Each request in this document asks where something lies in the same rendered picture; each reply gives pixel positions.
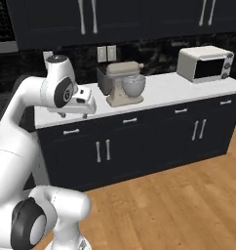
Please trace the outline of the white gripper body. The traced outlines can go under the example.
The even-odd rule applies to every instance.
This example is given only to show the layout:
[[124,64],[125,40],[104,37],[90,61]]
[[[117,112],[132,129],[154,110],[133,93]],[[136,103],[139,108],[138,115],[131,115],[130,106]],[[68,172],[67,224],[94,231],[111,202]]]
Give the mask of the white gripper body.
[[62,108],[49,108],[49,112],[80,114],[94,114],[96,110],[97,104],[94,97],[90,97],[87,102],[83,103],[79,103],[78,99],[73,98]]

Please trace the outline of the white toaster oven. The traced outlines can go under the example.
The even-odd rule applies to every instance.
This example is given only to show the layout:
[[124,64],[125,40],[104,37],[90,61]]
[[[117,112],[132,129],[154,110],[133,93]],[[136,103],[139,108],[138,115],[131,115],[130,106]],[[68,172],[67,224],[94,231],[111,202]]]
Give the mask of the white toaster oven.
[[216,46],[182,48],[177,74],[194,84],[225,79],[230,75],[234,53]]

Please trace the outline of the dark drawer front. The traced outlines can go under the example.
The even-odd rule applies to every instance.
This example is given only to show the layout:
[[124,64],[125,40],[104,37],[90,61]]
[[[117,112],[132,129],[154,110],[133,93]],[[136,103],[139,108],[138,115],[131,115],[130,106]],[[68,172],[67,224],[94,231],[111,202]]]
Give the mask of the dark drawer front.
[[[231,100],[232,103],[220,105],[221,101],[228,101],[228,100]],[[214,110],[214,109],[236,106],[236,94],[206,99],[204,100],[204,106],[207,110]]]
[[[122,122],[124,119],[132,119],[135,117],[138,119],[137,122],[128,124],[123,124]],[[129,130],[155,124],[162,118],[165,118],[162,110],[160,108],[152,108],[109,116],[104,120],[104,125],[107,130],[111,131]]]
[[[57,126],[51,126],[47,128],[41,128],[37,130],[38,137],[41,142],[55,142],[62,139],[89,136],[95,133],[100,126],[100,122],[97,119],[86,120],[81,122],[73,122],[68,124],[62,124]],[[80,129],[77,134],[64,135],[63,131]]]
[[[175,109],[184,108],[187,108],[188,111],[184,113],[175,114]],[[202,107],[200,107],[200,104],[198,102],[172,104],[161,108],[163,116],[168,119],[191,119],[201,109]]]

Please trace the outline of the dark grey box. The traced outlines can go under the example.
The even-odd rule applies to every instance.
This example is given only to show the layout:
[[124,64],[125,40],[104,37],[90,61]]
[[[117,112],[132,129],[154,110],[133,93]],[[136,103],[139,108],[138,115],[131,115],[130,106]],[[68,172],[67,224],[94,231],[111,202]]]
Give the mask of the dark grey box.
[[112,80],[104,73],[101,68],[97,68],[98,87],[105,96],[108,96],[112,90]]

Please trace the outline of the beige stand mixer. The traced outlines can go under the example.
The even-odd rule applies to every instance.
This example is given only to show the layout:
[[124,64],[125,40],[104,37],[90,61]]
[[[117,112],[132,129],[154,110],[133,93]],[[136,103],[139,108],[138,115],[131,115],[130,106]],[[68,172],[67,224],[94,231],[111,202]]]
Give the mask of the beige stand mixer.
[[138,62],[116,62],[107,67],[106,75],[112,80],[112,90],[106,98],[110,106],[117,107],[128,104],[139,104],[143,101],[142,93],[138,97],[132,98],[125,93],[122,87],[125,77],[138,76],[141,74],[140,70],[142,68],[143,64]]

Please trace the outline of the dark base cupboard door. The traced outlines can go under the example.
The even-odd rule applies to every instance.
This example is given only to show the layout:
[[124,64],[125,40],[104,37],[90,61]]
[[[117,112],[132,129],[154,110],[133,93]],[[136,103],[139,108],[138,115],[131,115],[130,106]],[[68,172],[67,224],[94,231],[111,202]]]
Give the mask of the dark base cupboard door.
[[129,130],[110,131],[105,140],[110,140],[110,160],[104,150],[104,176],[111,183],[129,180],[144,172],[144,157],[147,139],[150,136],[146,126]]
[[168,119],[160,123],[153,156],[161,167],[178,165],[183,161],[195,121]]
[[228,136],[236,121],[236,108],[226,107],[209,111],[203,139],[199,140],[199,156],[208,158],[225,152]]
[[91,137],[62,139],[42,146],[50,184],[54,187],[89,190],[101,181],[96,141]]

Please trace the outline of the grey mixer bowl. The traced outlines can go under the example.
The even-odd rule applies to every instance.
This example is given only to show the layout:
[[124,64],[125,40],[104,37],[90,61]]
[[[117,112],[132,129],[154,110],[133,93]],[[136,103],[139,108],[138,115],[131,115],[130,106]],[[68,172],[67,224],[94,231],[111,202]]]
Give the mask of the grey mixer bowl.
[[146,78],[139,74],[138,76],[125,77],[122,87],[125,93],[132,98],[138,97],[144,90]]

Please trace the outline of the black and grey range hood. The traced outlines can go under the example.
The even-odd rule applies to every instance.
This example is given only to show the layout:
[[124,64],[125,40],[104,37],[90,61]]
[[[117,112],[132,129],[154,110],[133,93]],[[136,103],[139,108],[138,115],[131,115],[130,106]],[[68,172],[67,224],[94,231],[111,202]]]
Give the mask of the black and grey range hood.
[[6,0],[0,0],[0,54],[15,53],[18,45],[9,17]]

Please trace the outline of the dark wall cupboard door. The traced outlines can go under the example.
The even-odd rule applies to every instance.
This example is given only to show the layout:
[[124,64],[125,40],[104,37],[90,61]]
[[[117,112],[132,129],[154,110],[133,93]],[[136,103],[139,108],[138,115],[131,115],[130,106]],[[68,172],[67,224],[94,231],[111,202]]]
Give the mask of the dark wall cupboard door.
[[78,0],[6,0],[18,48],[52,49],[81,44]]
[[203,0],[155,0],[152,30],[158,37],[199,33]]
[[151,0],[97,0],[97,42],[111,43],[145,38],[150,29]]
[[236,32],[236,0],[216,0],[212,32]]

